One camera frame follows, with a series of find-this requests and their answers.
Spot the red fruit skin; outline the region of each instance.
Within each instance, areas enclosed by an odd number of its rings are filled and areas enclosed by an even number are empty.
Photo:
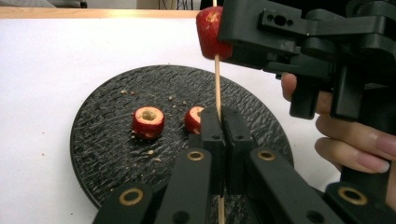
[[[189,133],[201,133],[201,116],[204,110],[201,106],[194,106],[184,116],[184,126]]]
[[[142,118],[142,113],[151,111],[156,115],[156,119],[147,120]],[[163,132],[165,124],[163,112],[152,106],[144,106],[137,109],[133,114],[132,132],[133,135],[146,140],[156,139]]]
[[[196,17],[201,52],[207,59],[214,60],[218,54],[222,61],[233,54],[232,45],[218,40],[221,15],[222,7],[207,7]]]

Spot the wooden table edge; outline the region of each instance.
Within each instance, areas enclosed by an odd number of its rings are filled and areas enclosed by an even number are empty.
[[[198,10],[0,7],[0,19],[195,18]]]

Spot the screw hole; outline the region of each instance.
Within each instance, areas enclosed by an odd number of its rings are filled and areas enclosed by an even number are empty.
[[[323,215],[321,213],[317,212],[317,211],[308,211],[308,212],[306,212],[306,217],[312,223],[315,223],[315,224],[324,223]]]
[[[137,188],[125,190],[119,197],[120,204],[125,206],[135,205],[143,199],[143,191]]]
[[[173,215],[173,221],[176,224],[184,224],[187,223],[189,220],[190,220],[190,216],[185,211],[179,211],[174,213]]]
[[[349,203],[353,203],[356,205],[367,204],[367,197],[356,189],[350,187],[341,187],[338,190],[338,194],[341,196],[341,198]]]
[[[283,16],[275,16],[274,22],[276,25],[284,26],[286,24],[286,18]]]
[[[273,161],[275,159],[275,155],[270,151],[260,151],[258,153],[260,159],[264,161]]]
[[[204,153],[200,151],[192,151],[187,154],[187,158],[191,161],[200,161],[204,158]]]

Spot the black mechanical bracket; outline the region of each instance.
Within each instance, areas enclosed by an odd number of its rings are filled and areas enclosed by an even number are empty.
[[[201,134],[191,135],[168,182],[122,185],[93,223],[209,223],[211,196],[222,193],[245,196],[251,223],[396,223],[359,186],[339,182],[318,193],[283,155],[257,145],[238,111],[223,107],[221,125],[216,108],[201,116]]]
[[[331,116],[396,135],[396,1],[352,0],[346,17],[267,0],[227,0],[219,40],[235,63],[297,76],[290,114],[312,119],[319,91],[332,92]],[[342,180],[385,201],[389,172],[344,168]]]

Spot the fruit flesh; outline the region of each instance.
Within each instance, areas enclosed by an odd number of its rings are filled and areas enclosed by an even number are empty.
[[[142,139],[159,137],[164,127],[163,112],[155,107],[146,106],[133,114],[132,131],[134,136]]]
[[[189,133],[201,133],[201,106],[195,106],[187,111],[184,117],[184,126]]]
[[[219,55],[219,59],[224,60],[233,53],[232,45],[218,40],[221,15],[222,7],[207,7],[196,17],[201,52],[207,59],[214,60]]]

